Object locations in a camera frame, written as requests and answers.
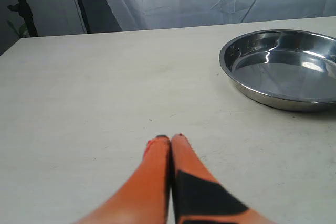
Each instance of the table surface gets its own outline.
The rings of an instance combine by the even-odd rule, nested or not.
[[[336,17],[21,39],[0,57],[0,221],[70,223],[112,195],[147,140],[183,132],[214,176],[278,223],[334,223],[336,113],[240,94],[218,54],[261,29],[336,37]],[[169,223],[173,223],[170,209]]]

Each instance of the white table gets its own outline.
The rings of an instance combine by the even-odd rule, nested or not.
[[[147,140],[183,132],[265,216],[334,223],[336,113],[258,104],[218,62],[230,39],[273,28],[336,36],[336,17],[21,39],[0,57],[0,222],[73,222],[125,182]]]

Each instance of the metal pie dish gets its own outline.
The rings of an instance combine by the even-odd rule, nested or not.
[[[297,30],[239,36],[219,54],[244,95],[289,111],[336,108],[336,39]]]

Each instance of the black pole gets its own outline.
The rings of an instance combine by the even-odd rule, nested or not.
[[[90,25],[89,25],[88,16],[86,15],[83,0],[77,0],[77,2],[78,2],[78,5],[79,5],[80,12],[82,14],[82,19],[83,19],[83,22],[84,22],[84,25],[85,25],[86,32],[88,34],[90,34],[90,33],[92,33],[92,31],[91,31],[91,28],[90,28]]]
[[[19,12],[19,15],[25,20],[29,35],[31,37],[38,37],[33,21],[32,10],[26,0],[19,0],[19,3],[16,5],[9,5],[8,9],[12,12]]]

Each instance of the plant leaf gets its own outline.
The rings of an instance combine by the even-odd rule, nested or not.
[[[9,20],[7,20],[7,24],[9,25],[9,27],[13,30],[13,32],[18,36],[18,37],[20,37],[20,34],[17,32],[17,30],[15,29],[15,26],[14,26],[14,24],[11,22],[11,21],[9,21]]]
[[[19,28],[19,35],[20,35],[20,38],[24,37],[25,34],[27,33],[27,25],[26,23],[23,23],[20,28]]]

